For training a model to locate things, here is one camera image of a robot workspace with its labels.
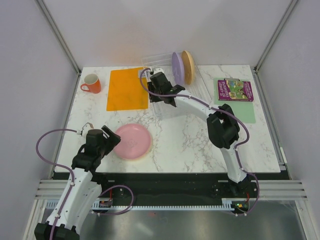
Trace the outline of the pink plate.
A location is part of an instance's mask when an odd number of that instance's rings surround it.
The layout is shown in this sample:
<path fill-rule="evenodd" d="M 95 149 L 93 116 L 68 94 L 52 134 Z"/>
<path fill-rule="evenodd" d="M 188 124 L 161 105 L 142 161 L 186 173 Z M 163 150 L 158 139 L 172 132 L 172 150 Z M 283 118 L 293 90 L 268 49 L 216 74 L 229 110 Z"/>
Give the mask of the pink plate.
<path fill-rule="evenodd" d="M 120 136 L 120 143 L 114 148 L 115 154 L 124 160 L 133 160 L 143 155 L 152 147 L 153 138 L 148 129 L 137 123 L 119 127 L 115 133 Z"/>

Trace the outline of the light yellow plate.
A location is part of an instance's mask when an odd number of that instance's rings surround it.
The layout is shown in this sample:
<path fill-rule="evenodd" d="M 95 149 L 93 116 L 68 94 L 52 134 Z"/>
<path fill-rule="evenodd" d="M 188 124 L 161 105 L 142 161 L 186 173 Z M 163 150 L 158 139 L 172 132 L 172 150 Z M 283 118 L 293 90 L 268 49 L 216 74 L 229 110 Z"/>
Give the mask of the light yellow plate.
<path fill-rule="evenodd" d="M 134 158 L 133 161 L 137 161 L 137 160 L 143 159 L 144 157 L 146 157 L 150 153 L 151 150 L 152 150 L 152 148 L 150 147 L 144 154 L 142 154 L 141 156 L 139 156 L 137 158 Z"/>

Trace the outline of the purple plate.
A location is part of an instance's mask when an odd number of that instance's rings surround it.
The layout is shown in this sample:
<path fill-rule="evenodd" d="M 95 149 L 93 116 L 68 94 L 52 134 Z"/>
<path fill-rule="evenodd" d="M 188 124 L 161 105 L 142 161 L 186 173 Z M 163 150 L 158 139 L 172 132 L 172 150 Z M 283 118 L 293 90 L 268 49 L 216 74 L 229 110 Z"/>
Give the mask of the purple plate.
<path fill-rule="evenodd" d="M 182 57 L 178 52 L 172 54 L 171 66 L 175 83 L 183 86 L 185 84 L 185 68 Z"/>

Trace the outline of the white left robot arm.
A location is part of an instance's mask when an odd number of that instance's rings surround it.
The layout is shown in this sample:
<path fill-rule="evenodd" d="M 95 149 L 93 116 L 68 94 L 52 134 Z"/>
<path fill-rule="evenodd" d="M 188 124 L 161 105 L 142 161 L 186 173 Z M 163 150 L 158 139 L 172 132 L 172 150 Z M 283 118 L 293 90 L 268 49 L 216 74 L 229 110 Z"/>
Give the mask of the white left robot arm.
<path fill-rule="evenodd" d="M 108 182 L 93 180 L 96 169 L 121 141 L 119 135 L 107 126 L 100 129 L 82 130 L 85 143 L 72 160 L 68 182 L 63 193 L 44 223 L 38 223 L 34 230 L 37 240 L 78 240 L 83 223 L 98 197 L 110 191 Z"/>

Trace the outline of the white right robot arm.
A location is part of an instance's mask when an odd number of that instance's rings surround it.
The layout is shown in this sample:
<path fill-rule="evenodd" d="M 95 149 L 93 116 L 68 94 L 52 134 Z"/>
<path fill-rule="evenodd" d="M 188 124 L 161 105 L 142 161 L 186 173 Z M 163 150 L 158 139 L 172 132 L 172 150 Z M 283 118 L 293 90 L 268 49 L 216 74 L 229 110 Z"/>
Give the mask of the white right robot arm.
<path fill-rule="evenodd" d="M 181 85 L 172 86 L 162 70 L 151 71 L 147 92 L 151 102 L 166 105 L 191 113 L 206 122 L 210 142 L 220 149 L 227 167 L 229 191 L 240 197 L 250 189 L 249 172 L 240 160 L 239 146 L 247 143 L 250 134 L 246 126 L 235 117 L 228 104 L 210 106 L 209 103 L 191 95 Z"/>

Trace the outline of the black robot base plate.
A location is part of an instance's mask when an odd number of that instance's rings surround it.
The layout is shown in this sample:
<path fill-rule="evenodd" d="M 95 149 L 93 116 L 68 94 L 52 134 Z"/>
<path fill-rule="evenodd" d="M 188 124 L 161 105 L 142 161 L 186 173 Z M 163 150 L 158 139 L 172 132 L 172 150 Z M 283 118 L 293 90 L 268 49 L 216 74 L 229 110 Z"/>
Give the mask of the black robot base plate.
<path fill-rule="evenodd" d="M 92 179 L 101 184 L 102 197 L 119 205 L 219 205 L 223 198 L 253 200 L 258 195 L 251 176 L 249 191 L 233 195 L 225 173 L 95 173 Z"/>

